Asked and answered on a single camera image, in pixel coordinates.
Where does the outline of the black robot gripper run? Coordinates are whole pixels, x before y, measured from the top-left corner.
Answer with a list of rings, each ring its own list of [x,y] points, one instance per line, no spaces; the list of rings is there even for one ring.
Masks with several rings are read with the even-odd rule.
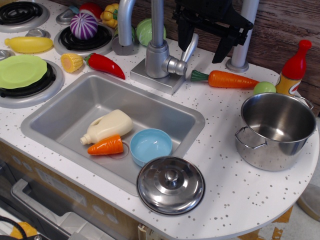
[[[244,45],[254,24],[238,13],[231,0],[176,0],[178,46],[186,51],[195,29],[221,37],[212,63],[221,63],[233,46]]]

